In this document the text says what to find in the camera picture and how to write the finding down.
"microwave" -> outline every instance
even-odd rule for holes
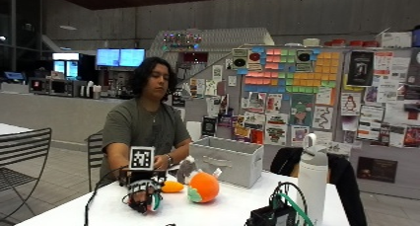
[[[50,93],[50,79],[30,77],[28,81],[29,93],[48,95]]]
[[[50,96],[78,97],[81,86],[86,84],[86,81],[50,80]]]

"white table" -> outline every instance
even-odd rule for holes
[[[0,123],[0,135],[29,131],[30,129]]]
[[[276,183],[292,182],[296,179],[262,172],[262,177],[251,189],[222,184],[219,195],[205,204],[193,203],[186,197],[186,188],[179,193],[163,193],[157,213],[142,215],[134,211],[121,199],[127,190],[117,183],[102,188],[93,199],[89,210],[89,225],[123,226],[242,226],[254,209],[267,206]],[[84,206],[90,194],[81,196],[44,214],[33,217],[18,226],[82,226]],[[288,193],[295,198],[295,190]],[[327,185],[324,223],[325,226],[349,225],[336,187]]]

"chair back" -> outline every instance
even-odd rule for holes
[[[102,164],[102,133],[92,134],[88,139],[88,174],[89,174],[89,191],[92,191],[92,170],[101,167]]]

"white thermos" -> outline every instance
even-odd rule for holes
[[[307,216],[315,226],[323,224],[325,188],[328,178],[327,146],[316,145],[316,135],[310,133],[303,139],[303,152],[299,163],[298,186],[307,204]],[[302,198],[296,204],[304,210]]]

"bracelet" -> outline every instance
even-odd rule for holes
[[[167,157],[167,167],[170,167],[173,165],[173,158],[169,154],[165,154],[165,156]]]

